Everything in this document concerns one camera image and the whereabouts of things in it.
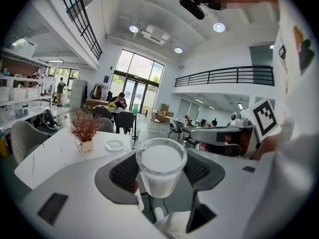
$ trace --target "recessed light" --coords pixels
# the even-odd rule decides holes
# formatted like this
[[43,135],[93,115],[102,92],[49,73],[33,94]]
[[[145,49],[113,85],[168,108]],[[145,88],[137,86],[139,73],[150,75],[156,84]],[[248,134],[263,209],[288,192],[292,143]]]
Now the recessed light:
[[49,60],[50,63],[64,63],[63,60]]
[[217,22],[213,25],[216,32],[221,33],[225,31],[225,25],[223,23]]
[[177,47],[177,48],[175,48],[175,52],[176,52],[176,53],[182,53],[182,52],[183,52],[183,49],[180,48],[180,47]]
[[130,26],[130,31],[133,32],[133,33],[137,33],[139,31],[139,28],[137,26]]
[[202,104],[204,103],[203,101],[201,101],[201,100],[199,100],[199,99],[197,99],[197,98],[195,98],[195,100],[201,102]]

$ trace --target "shelf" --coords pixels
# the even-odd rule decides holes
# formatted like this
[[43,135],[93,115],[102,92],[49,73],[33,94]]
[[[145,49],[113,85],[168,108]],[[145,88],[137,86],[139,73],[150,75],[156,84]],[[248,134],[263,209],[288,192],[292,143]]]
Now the shelf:
[[37,116],[41,113],[43,113],[43,111],[45,109],[49,109],[48,107],[42,107],[42,106],[39,106],[39,107],[33,107],[33,108],[29,108],[29,112],[28,112],[28,115],[27,116],[24,116],[24,117],[21,117],[19,119],[9,119],[5,122],[1,122],[0,124],[0,128],[1,128],[1,131],[4,132],[6,129],[12,127],[16,122],[20,121],[20,120],[27,120],[31,117],[34,117],[34,116]]
[[22,103],[27,101],[34,101],[34,100],[42,100],[42,99],[51,99],[51,96],[43,96],[43,97],[36,97],[36,98],[25,98],[25,99],[19,99],[19,100],[9,100],[6,102],[1,102],[0,107],[2,106],[10,106],[16,103]]
[[56,66],[47,64],[47,63],[42,62],[38,59],[24,57],[24,56],[20,55],[18,52],[14,51],[14,50],[7,49],[7,48],[2,48],[1,56],[16,60],[16,61],[24,62],[24,63],[30,64],[30,65],[34,65],[34,66],[56,68]]
[[30,78],[22,78],[22,77],[14,77],[14,76],[0,76],[0,80],[15,80],[21,82],[46,82],[46,79],[30,79]]

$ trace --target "blue sign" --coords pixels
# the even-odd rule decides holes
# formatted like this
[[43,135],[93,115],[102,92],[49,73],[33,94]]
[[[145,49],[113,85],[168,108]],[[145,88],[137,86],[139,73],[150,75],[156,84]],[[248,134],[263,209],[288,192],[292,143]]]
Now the blue sign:
[[110,78],[109,76],[104,76],[104,81],[103,82],[104,83],[108,83],[109,82],[109,78]]

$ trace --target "white pot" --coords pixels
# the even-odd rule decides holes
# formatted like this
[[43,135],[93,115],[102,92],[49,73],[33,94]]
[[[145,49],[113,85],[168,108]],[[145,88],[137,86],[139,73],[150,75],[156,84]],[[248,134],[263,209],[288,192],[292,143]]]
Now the white pot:
[[93,140],[83,142],[81,151],[82,152],[88,152],[90,150],[93,150]]

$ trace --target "milk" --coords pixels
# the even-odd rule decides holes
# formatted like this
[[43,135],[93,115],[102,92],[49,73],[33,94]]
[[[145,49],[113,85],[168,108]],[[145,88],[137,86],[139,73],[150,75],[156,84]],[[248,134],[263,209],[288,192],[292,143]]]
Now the milk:
[[[179,152],[172,147],[156,145],[143,151],[141,162],[152,171],[165,173],[179,168],[182,163],[182,157]],[[151,196],[164,198],[173,192],[181,172],[182,170],[172,175],[157,175],[142,170],[141,177],[146,191]]]
[[156,145],[143,152],[142,164],[155,172],[171,172],[180,166],[181,156],[172,147]]

